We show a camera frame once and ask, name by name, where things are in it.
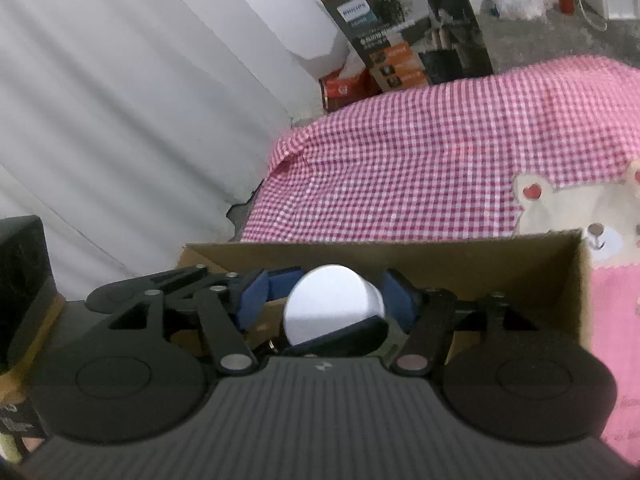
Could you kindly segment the white cap medicine bottle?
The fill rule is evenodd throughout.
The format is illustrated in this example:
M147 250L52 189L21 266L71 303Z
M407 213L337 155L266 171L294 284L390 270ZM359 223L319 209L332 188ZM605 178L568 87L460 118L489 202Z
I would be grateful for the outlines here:
M380 291L347 266L327 264L296 283L284 306L283 328L297 346L368 318L385 318Z

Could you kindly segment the brown cardboard box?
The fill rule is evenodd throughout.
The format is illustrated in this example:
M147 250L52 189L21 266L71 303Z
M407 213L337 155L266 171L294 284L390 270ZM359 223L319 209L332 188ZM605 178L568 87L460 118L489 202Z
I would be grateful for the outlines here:
M591 268L576 231L450 242L186 244L177 264L217 273L347 266L390 295L404 327L414 319L410 290L447 289L463 301L499 294L544 330L591 347Z

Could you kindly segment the pink checkered tablecloth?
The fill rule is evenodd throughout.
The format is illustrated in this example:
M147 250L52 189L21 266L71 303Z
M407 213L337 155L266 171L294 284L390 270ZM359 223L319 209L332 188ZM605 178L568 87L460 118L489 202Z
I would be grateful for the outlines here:
M639 72L571 56L389 93L274 146L242 240L475 240L577 230L590 346L618 401L604 438L639 458Z

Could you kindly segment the white bed sheet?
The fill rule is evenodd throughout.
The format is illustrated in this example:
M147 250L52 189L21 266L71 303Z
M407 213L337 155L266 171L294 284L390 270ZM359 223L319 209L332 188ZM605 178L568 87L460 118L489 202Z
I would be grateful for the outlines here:
M68 299L232 237L347 42L319 0L1 0L1 212Z

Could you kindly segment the red carton box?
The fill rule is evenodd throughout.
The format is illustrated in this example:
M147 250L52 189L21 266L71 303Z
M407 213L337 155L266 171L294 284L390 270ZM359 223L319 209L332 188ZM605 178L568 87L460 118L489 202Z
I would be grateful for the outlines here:
M368 70L348 78L341 78L340 73L340 70L334 70L319 79L322 107L326 114L382 93Z

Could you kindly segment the orange Philips appliance box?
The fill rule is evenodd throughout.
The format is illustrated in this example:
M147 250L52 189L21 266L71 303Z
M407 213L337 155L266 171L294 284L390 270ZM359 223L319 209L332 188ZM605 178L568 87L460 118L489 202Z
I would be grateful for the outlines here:
M494 73L471 0L320 0L384 92Z

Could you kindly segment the white plastic bags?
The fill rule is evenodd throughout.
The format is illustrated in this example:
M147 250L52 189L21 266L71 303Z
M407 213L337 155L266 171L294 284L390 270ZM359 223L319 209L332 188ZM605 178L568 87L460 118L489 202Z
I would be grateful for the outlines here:
M507 21L535 21L546 17L544 0L482 0L480 12Z

